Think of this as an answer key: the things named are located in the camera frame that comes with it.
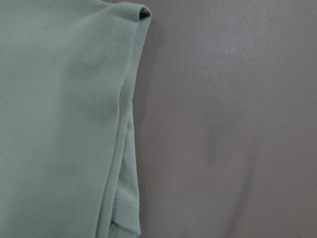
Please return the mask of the olive green long-sleeve shirt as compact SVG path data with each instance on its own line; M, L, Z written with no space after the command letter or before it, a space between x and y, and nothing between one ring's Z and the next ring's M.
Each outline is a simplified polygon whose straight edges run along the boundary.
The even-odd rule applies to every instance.
M141 234L132 98L150 10L0 3L0 235Z

